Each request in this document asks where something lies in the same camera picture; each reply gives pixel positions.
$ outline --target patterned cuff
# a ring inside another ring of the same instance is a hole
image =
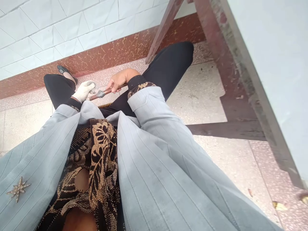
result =
[[[80,112],[81,105],[82,105],[79,101],[74,100],[74,99],[72,99],[72,98],[69,98],[69,99],[66,101],[65,104],[68,105],[68,106],[70,106],[70,107],[72,107],[72,108],[74,108],[74,109],[75,109],[76,111],[78,111],[78,112]]]
[[[151,83],[151,82],[145,82],[142,84],[139,84],[137,87],[134,87],[129,93],[128,93],[128,98],[130,98],[133,94],[135,94],[136,92],[140,91],[141,89],[145,88],[145,87],[152,87],[152,86],[156,86],[155,84]]]
[[[76,111],[80,112],[80,110],[78,108],[74,107],[73,105],[68,105],[68,106],[70,106],[70,107],[74,108]]]

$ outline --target shoe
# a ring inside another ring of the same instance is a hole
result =
[[[63,74],[64,72],[67,72],[67,73],[69,73],[69,74],[72,76],[72,74],[71,74],[71,73],[68,71],[68,69],[66,69],[64,66],[58,65],[57,68],[58,68],[58,71],[59,71],[61,74]],[[75,77],[73,77],[73,79],[75,80],[76,85],[77,85],[77,84],[78,84],[78,79],[75,78]]]

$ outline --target black leggings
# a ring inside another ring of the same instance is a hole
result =
[[[191,65],[192,59],[193,45],[191,42],[172,44],[156,55],[142,75],[147,81],[159,86],[167,100]],[[74,82],[62,75],[47,74],[44,76],[44,83],[56,109],[75,93]],[[128,91],[124,92],[108,108],[101,109],[105,118],[117,111],[136,117],[127,102],[127,94]]]

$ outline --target black and gold patterned fabric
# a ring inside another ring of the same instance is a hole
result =
[[[152,86],[156,86],[156,85],[151,82],[145,82],[145,83],[139,84],[137,87],[134,87],[131,91],[128,92],[128,98],[130,98],[133,94],[137,93],[141,89],[145,87],[152,87]]]
[[[89,187],[75,187],[77,174],[89,170]],[[91,119],[77,129],[57,191],[36,230],[62,230],[69,211],[94,214],[97,230],[124,230],[117,162],[117,130],[106,120]]]

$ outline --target gold brooch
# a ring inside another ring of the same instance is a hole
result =
[[[16,203],[18,202],[18,200],[19,200],[19,194],[20,193],[25,193],[25,191],[23,190],[25,187],[28,187],[28,186],[30,186],[31,184],[26,184],[26,185],[24,185],[25,183],[27,183],[27,181],[25,181],[24,183],[22,183],[22,177],[20,177],[20,180],[19,180],[19,182],[18,182],[18,185],[14,185],[13,187],[14,187],[14,189],[12,190],[12,191],[9,191],[9,192],[7,192],[6,194],[13,194],[12,196],[11,196],[11,199],[14,197],[14,196],[16,196]]]

